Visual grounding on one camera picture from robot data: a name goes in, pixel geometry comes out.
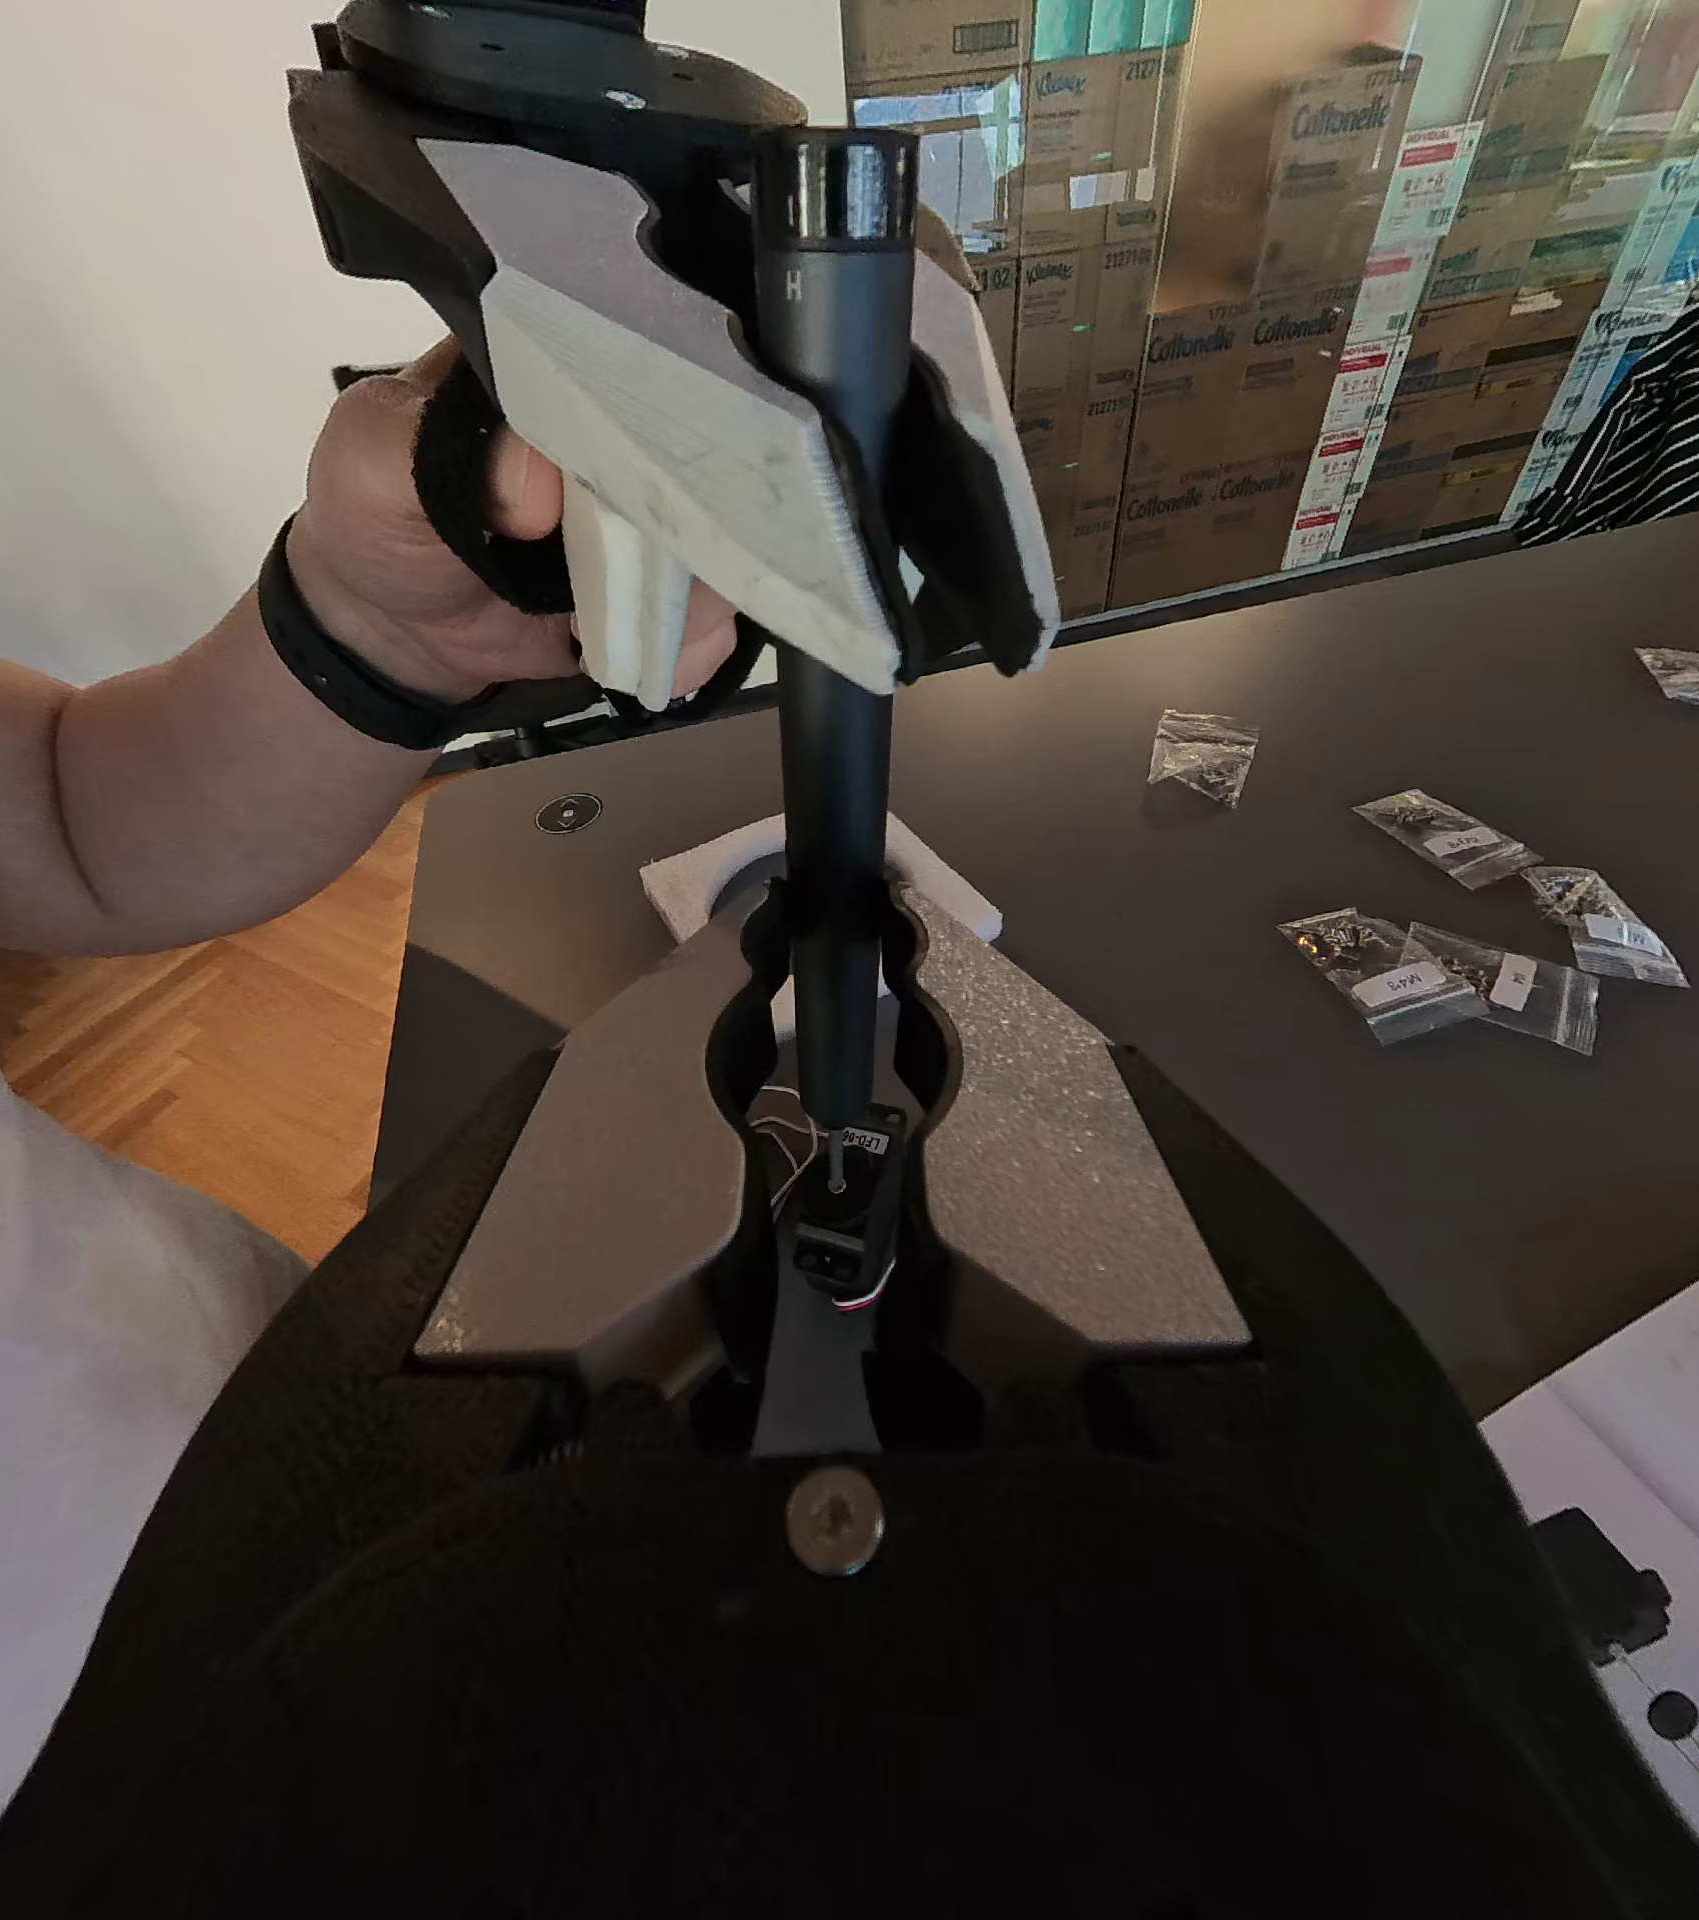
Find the black precision screwdriver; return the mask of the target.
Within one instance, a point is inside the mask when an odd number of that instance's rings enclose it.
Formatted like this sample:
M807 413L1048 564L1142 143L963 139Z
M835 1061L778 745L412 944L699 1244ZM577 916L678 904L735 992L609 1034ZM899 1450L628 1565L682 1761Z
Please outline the black precision screwdriver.
M880 493L911 383L919 143L807 130L758 143L758 331L765 369L807 393ZM847 1136L875 1086L875 988L889 815L889 691L792 642L778 665L795 1091L847 1202Z

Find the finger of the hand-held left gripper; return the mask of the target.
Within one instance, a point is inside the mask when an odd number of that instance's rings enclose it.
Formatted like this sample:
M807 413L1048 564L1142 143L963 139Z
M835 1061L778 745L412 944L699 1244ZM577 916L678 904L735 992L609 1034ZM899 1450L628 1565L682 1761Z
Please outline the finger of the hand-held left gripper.
M564 473L573 628L604 691L678 691L693 586L868 691L899 638L826 426L739 324L642 252L633 182L420 143L496 259L480 294L502 420Z
M886 521L901 559L901 682L979 648L1040 670L1063 599L979 281L946 226L914 228L911 383L889 430Z

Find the person's left hand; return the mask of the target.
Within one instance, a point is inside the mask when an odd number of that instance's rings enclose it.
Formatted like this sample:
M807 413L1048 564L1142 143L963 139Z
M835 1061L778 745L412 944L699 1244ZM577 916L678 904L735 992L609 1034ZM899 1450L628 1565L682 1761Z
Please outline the person's left hand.
M378 677L442 707L496 682L577 677L568 613L496 599L430 529L412 493L412 436L462 368L455 336L395 374L352 383L309 458L287 564L319 627Z

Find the stack of cardboard boxes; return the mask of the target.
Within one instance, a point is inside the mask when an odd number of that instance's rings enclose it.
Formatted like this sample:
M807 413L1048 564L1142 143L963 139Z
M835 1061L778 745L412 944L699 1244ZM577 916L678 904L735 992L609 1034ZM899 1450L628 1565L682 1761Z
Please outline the stack of cardboard boxes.
M923 139L1066 623L1544 524L1699 339L1699 0L842 5Z

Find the black wrist watch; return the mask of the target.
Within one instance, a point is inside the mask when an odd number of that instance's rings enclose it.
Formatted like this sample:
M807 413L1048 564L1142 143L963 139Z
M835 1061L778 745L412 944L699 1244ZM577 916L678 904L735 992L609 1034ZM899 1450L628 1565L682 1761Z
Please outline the black wrist watch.
M529 682L484 687L467 707L443 707L412 687L390 682L383 670L350 651L309 610L287 537L295 521L276 529L262 564L262 628L291 677L319 696L350 730L406 752L442 752L474 730L526 730L547 725L547 707L532 700Z

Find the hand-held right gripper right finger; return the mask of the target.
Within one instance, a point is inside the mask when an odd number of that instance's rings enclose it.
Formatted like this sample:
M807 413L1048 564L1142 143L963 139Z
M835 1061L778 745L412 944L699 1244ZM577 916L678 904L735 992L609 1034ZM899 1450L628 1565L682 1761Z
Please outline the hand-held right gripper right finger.
M880 968L919 1115L870 1333L880 1450L969 1450L1020 1389L1250 1355L1118 1050L908 882Z

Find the scattered small screw bags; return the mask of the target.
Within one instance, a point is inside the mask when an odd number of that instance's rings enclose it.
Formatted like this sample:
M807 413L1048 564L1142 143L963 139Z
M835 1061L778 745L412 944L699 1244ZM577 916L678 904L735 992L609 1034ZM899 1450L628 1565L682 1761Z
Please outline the scattered small screw bags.
M1662 700L1699 710L1699 651L1638 648L1638 659ZM1231 809L1255 752L1255 721L1163 710L1151 745L1151 784L1182 784ZM1570 944L1570 964L1563 968L1452 930L1391 924L1361 906L1277 924L1277 936L1361 1009L1379 1046L1488 1023L1595 1057L1606 980L1658 992L1691 988L1671 948L1600 867L1544 864L1529 840L1426 789L1401 789L1350 809L1469 893L1525 882L1534 906Z

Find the wood edged desk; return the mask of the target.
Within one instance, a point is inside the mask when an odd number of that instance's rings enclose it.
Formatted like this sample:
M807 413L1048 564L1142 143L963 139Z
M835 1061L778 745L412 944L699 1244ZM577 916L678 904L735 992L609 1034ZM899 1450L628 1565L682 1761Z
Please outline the wood edged desk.
M1699 642L1699 516L1182 623L899 696L892 809L1002 911L998 950L1087 1018L1250 1325L1250 1281L1379 1290L1491 1410L1699 1279L1699 710L1643 642ZM1151 784L1163 710L1260 725L1242 801ZM778 808L773 718L491 772L429 808L378 1208L345 1238L395 1301L395 1372L502 1178L554 1046L675 948L637 867ZM1461 1023L1379 1046L1283 920L1415 916L1566 958L1525 882L1479 893L1361 824L1431 789L1600 867L1687 992L1603 983L1595 1057ZM532 815L595 791L573 838ZM875 1313L788 1307L758 1455L875 1443Z

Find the person in white shirt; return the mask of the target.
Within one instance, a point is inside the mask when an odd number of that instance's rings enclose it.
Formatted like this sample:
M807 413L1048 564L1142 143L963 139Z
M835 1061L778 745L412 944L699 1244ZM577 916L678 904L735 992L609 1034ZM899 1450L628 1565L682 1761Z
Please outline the person in white shirt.
M168 1473L306 1274L0 1077L0 1813Z

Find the white foam piece with cutout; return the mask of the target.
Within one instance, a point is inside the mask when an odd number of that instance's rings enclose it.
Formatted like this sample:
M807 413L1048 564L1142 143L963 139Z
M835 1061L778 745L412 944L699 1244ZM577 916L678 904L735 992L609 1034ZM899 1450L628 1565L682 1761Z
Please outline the white foam piece with cutout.
M724 834L642 867L642 893L678 948L694 948L705 924L739 930L765 882L782 876L782 815ZM899 815L886 824L886 872L892 899L923 930L914 983L963 1027L979 1003L1048 1003L1053 995L1020 972L993 944L1002 911L982 899L941 855Z

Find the person's left forearm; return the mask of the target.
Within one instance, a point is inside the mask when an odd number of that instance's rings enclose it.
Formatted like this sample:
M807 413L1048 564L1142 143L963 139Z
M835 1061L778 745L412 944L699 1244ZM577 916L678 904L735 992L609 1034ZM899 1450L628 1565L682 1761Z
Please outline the person's left forearm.
M91 687L0 659L0 948L147 958L276 920L430 762L345 725L264 638L256 589Z

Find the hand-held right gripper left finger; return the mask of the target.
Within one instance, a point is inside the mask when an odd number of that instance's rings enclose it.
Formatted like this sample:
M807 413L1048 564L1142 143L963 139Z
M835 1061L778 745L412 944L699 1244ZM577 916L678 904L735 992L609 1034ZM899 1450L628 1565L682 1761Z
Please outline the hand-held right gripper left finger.
M717 1455L748 1455L778 1307L773 1148L748 1129L778 1069L788 889L733 899L582 1023L412 1344L437 1374L642 1382Z

